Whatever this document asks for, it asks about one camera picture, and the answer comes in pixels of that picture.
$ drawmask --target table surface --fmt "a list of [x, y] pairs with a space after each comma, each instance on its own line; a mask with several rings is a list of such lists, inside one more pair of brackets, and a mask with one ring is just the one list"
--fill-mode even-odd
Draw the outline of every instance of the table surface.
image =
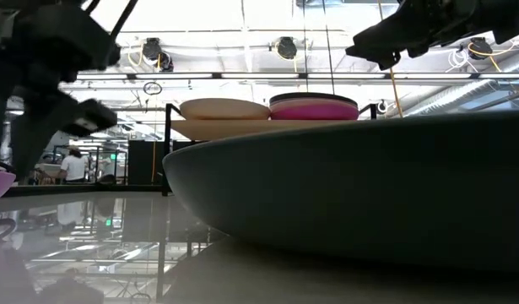
[[519, 274], [332, 260], [231, 238], [180, 262], [171, 273], [165, 302], [181, 304], [519, 303]]

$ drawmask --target ceiling pipe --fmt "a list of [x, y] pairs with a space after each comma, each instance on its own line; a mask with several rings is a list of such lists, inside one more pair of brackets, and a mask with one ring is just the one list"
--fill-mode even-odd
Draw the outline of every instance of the ceiling pipe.
[[[519, 73], [519, 53], [500, 62], [500, 68], [505, 73]], [[483, 73], [495, 73], [495, 67], [488, 68]], [[460, 87], [450, 87], [442, 90], [419, 102], [416, 106], [405, 110], [406, 116], [414, 115], [433, 115], [453, 110], [469, 101], [475, 100], [480, 96], [487, 95], [495, 90], [499, 90], [501, 85], [497, 79], [476, 80], [471, 84]]]

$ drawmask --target ceiling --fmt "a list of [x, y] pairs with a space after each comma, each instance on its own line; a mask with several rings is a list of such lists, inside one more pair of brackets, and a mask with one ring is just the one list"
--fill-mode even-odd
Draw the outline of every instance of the ceiling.
[[[396, 1], [383, 1], [385, 16], [397, 9]], [[127, 0], [101, 1], [93, 18], [111, 30]], [[303, 10], [295, 0], [142, 0], [124, 25], [117, 43], [122, 46], [120, 62], [104, 73], [155, 73], [155, 64], [145, 62], [141, 45], [149, 37], [160, 38], [160, 44], [175, 64], [175, 73], [378, 73], [373, 62], [348, 57], [345, 48], [353, 44], [352, 37], [381, 20], [375, 1], [360, 0], [344, 5], [310, 6]], [[280, 58], [276, 41], [282, 36], [294, 38], [298, 53], [296, 61]], [[511, 42], [494, 44], [493, 35], [484, 35], [495, 52], [509, 49]], [[396, 73], [474, 72], [468, 68], [451, 68], [449, 56], [459, 43], [445, 48], [432, 48], [419, 58], [408, 58], [395, 66]], [[519, 51], [519, 44], [513, 48]], [[502, 62], [516, 52], [496, 57]], [[478, 71], [492, 67], [490, 60], [469, 62]], [[365, 107], [371, 102], [395, 101], [389, 83], [335, 82], [299, 80], [279, 81], [254, 79], [193, 79], [157, 81], [163, 91], [156, 97], [142, 92], [145, 81], [127, 80], [78, 81], [64, 84], [62, 90], [78, 100], [96, 98], [114, 109], [126, 108], [119, 117], [128, 120], [164, 120], [163, 113], [142, 113], [140, 107], [163, 107], [165, 103], [180, 105], [185, 100], [203, 97], [230, 97], [268, 102], [274, 95], [294, 91], [314, 91], [344, 95]], [[419, 84], [402, 83], [397, 94], [403, 108], [410, 108], [425, 97], [450, 87], [438, 79]]]

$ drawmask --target yellow cable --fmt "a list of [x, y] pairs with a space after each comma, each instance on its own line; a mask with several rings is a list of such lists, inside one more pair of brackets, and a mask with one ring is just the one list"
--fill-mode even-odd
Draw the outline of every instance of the yellow cable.
[[[379, 5], [379, 15], [381, 16], [381, 21], [383, 20], [383, 7], [381, 0], [377, 0], [377, 4]], [[394, 99], [396, 100], [396, 108], [397, 113], [400, 115], [401, 118], [403, 118], [403, 110], [400, 106], [400, 99], [397, 95], [397, 88], [396, 88], [396, 80], [394, 79], [394, 70], [391, 68], [391, 79], [392, 79], [392, 88], [394, 89]]]
[[141, 51], [139, 51], [139, 62], [135, 63], [133, 61], [133, 59], [132, 59], [132, 45], [129, 45], [128, 54], [127, 54], [127, 60], [134, 67], [137, 67], [137, 66], [141, 65], [141, 63], [143, 62], [143, 48], [144, 48], [144, 44], [141, 45]]
[[505, 51], [502, 51], [502, 52], [498, 52], [498, 53], [491, 53], [491, 54], [489, 54], [489, 53], [482, 53], [482, 52], [477, 52], [477, 51], [475, 51], [474, 49], [471, 48], [471, 46], [472, 46], [473, 44], [474, 44], [474, 43], [472, 43], [472, 42], [469, 43], [469, 45], [468, 45], [468, 49], [469, 49], [469, 51], [471, 51], [471, 52], [473, 52], [473, 53], [475, 53], [475, 54], [477, 54], [477, 55], [480, 55], [480, 56], [499, 56], [499, 55], [503, 55], [503, 54], [506, 54], [507, 52], [512, 51], [512, 49], [514, 49], [514, 46], [516, 46], [514, 43], [512, 43], [511, 48], [509, 48], [508, 50], [505, 50]]
[[495, 61], [494, 57], [493, 56], [490, 56], [489, 59], [492, 61], [492, 63], [494, 64], [495, 68], [497, 68], [497, 72], [499, 73], [503, 73], [503, 71], [501, 71], [501, 69], [499, 68], [499, 64], [497, 64], [497, 62]]

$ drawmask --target black cable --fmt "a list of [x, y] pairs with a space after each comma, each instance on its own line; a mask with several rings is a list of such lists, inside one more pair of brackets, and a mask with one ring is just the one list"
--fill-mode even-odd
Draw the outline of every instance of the black cable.
[[323, 1], [323, 12], [325, 13], [325, 31], [327, 32], [327, 46], [328, 46], [328, 60], [330, 62], [330, 75], [331, 75], [331, 81], [332, 81], [332, 94], [336, 95], [334, 91], [334, 71], [332, 70], [332, 53], [330, 50], [330, 37], [328, 34], [328, 22], [327, 22], [327, 6], [325, 5], [325, 0]]
[[92, 2], [89, 4], [89, 6], [87, 7], [87, 9], [85, 9], [84, 11], [85, 11], [87, 14], [92, 14], [92, 12], [94, 12], [94, 10], [96, 9], [96, 7], [98, 7], [98, 4], [100, 4], [100, 0], [92, 0]]
[[127, 3], [126, 8], [124, 8], [124, 11], [122, 12], [121, 17], [118, 19], [118, 21], [115, 24], [115, 27], [111, 31], [111, 39], [115, 40], [118, 34], [122, 30], [122, 26], [126, 23], [126, 20], [128, 17], [130, 17], [130, 14], [132, 14], [133, 8], [135, 8], [135, 4], [138, 3], [138, 0], [130, 0], [130, 2]]
[[149, 304], [152, 301], [152, 297], [149, 296], [148, 294], [145, 294], [145, 293], [142, 293], [142, 292], [138, 292], [138, 293], [133, 294], [132, 296], [130, 296], [130, 303], [133, 304], [133, 299], [135, 299], [138, 296], [145, 297], [145, 298], [149, 299], [147, 304]]
[[[154, 93], [149, 91], [152, 88], [156, 88], [156, 91]], [[150, 82], [144, 84], [144, 86], [143, 86], [143, 92], [146, 95], [159, 95], [163, 90], [164, 89], [161, 87], [161, 85], [159, 85], [155, 81], [150, 81]]]
[[17, 223], [15, 222], [15, 220], [12, 220], [12, 219], [0, 219], [0, 226], [1, 225], [8, 225], [9, 228], [0, 234], [0, 241], [4, 237], [9, 236], [9, 234], [14, 232], [15, 227], [17, 226]]
[[15, 174], [15, 168], [9, 164], [6, 164], [6, 163], [0, 161], [0, 167], [4, 168], [4, 170], [6, 170], [6, 172]]
[[302, 14], [304, 15], [304, 71], [306, 73], [306, 92], [310, 92], [308, 85], [308, 41], [306, 39], [306, 1], [302, 5]]

